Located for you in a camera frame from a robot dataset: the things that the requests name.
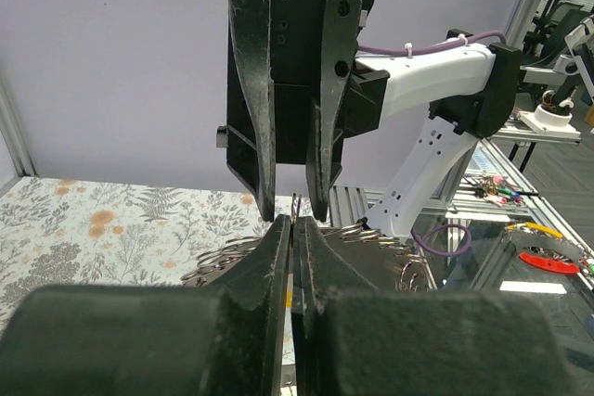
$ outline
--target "wire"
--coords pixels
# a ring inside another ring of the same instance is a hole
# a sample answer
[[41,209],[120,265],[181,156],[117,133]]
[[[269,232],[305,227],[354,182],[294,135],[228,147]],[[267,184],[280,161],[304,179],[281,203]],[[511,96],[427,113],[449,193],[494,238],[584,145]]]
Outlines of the wire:
[[[464,232],[465,242],[461,248],[458,248],[458,250],[456,250],[455,252],[443,252],[442,250],[433,249],[427,245],[427,242],[429,241],[429,238],[432,235],[437,234],[438,232],[441,232],[444,229],[459,229],[462,232]],[[460,255],[464,254],[471,247],[471,244],[472,244],[471,231],[469,230],[468,227],[463,226],[461,224],[445,224],[445,225],[440,226],[436,229],[433,229],[431,232],[428,232],[423,237],[421,237],[419,234],[417,234],[417,232],[415,232],[414,229],[412,231],[410,231],[410,234],[412,235],[412,238],[415,240],[415,243],[417,243],[417,245],[419,245],[419,248],[421,248],[424,251],[427,251],[433,255],[436,255],[437,257],[459,257]]]
[[[502,32],[480,32],[468,38],[469,44],[474,44],[477,41],[481,41],[488,37],[496,37],[501,41],[502,44],[507,42],[505,35]],[[460,46],[465,45],[466,42],[463,39],[445,41],[441,44],[426,46],[423,48],[412,50],[411,56],[424,56],[424,55],[432,55],[434,53],[439,53],[446,50],[451,50],[453,48],[458,48]],[[373,46],[359,46],[359,51],[364,51],[366,53],[371,53],[374,55],[385,55],[391,57],[408,57],[408,50],[390,50],[386,48],[376,48]]]

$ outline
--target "red object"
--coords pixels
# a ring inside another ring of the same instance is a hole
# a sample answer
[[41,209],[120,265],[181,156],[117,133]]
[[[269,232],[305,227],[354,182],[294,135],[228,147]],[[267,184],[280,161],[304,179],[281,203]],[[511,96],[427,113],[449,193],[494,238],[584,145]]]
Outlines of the red object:
[[579,267],[573,263],[557,262],[551,259],[543,259],[536,255],[530,255],[528,252],[520,254],[520,259],[524,262],[534,266],[535,268],[549,271],[550,273],[557,274],[577,274],[579,273]]

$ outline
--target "orange flower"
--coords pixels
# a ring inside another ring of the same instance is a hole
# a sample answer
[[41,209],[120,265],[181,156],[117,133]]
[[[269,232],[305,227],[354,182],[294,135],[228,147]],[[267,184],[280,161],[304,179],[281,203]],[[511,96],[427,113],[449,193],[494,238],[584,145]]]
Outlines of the orange flower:
[[98,211],[91,215],[92,224],[109,224],[115,218],[112,211]]
[[246,206],[250,206],[253,204],[253,197],[250,194],[243,194],[241,196],[241,204],[245,204]]
[[71,190],[68,187],[58,187],[54,194],[58,195],[59,197],[64,197],[68,194]]
[[96,225],[93,226],[90,230],[89,230],[89,236],[91,238],[99,238],[100,236],[102,236],[103,234],[105,234],[105,227],[101,226],[101,225]]

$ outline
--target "floral pattern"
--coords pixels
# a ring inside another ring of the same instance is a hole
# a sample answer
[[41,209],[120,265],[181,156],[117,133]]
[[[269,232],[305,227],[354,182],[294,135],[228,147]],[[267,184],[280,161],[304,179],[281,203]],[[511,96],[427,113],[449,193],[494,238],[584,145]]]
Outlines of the floral pattern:
[[[276,211],[290,213],[291,198]],[[0,330],[37,287],[177,286],[199,253],[268,226],[249,194],[23,178],[0,198]]]

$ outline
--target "gray floor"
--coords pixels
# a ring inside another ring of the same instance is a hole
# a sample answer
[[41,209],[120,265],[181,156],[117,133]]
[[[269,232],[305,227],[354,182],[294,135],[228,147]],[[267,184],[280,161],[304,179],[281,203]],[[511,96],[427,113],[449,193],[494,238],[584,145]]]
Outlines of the gray floor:
[[[523,98],[517,105],[522,107]],[[575,105],[572,125],[582,132],[579,146],[538,144],[524,175],[559,211],[563,218],[594,247],[594,134],[584,122],[589,107]],[[505,153],[512,143],[497,141]],[[521,148],[514,163],[520,166],[526,149]]]

